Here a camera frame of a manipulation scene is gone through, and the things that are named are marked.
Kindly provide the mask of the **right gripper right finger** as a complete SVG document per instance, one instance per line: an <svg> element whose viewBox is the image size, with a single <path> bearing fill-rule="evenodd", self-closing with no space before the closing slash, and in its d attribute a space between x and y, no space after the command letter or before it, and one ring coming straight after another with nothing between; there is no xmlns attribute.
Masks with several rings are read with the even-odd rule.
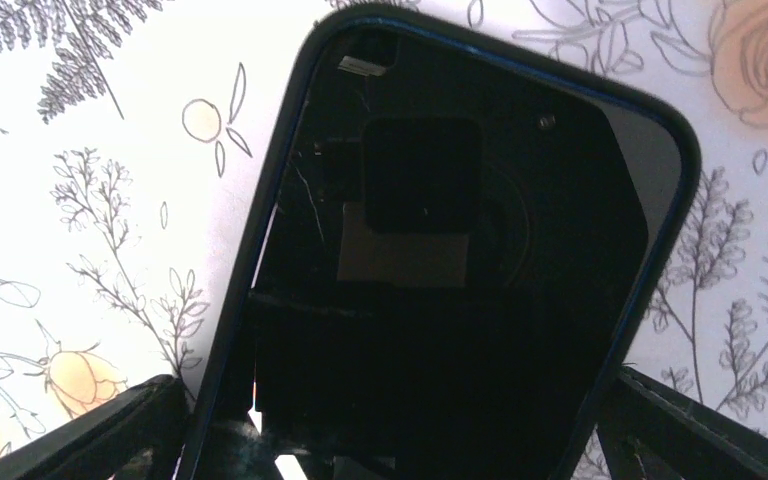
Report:
<svg viewBox="0 0 768 480"><path fill-rule="evenodd" d="M596 431L614 479L768 480L768 438L630 367Z"/></svg>

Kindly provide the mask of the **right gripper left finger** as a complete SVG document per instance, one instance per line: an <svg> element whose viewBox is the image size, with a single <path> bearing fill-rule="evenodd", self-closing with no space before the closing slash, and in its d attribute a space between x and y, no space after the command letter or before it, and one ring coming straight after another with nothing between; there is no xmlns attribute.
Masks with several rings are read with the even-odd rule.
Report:
<svg viewBox="0 0 768 480"><path fill-rule="evenodd" d="M156 375L0 459L0 479L170 479L188 414L183 382Z"/></svg>

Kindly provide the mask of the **black phone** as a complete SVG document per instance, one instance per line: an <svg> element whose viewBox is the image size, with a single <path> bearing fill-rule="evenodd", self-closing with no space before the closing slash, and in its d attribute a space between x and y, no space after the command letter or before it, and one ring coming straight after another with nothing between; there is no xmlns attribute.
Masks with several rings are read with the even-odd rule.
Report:
<svg viewBox="0 0 768 480"><path fill-rule="evenodd" d="M700 175L646 93L382 3L293 65L183 451L567 479Z"/></svg>

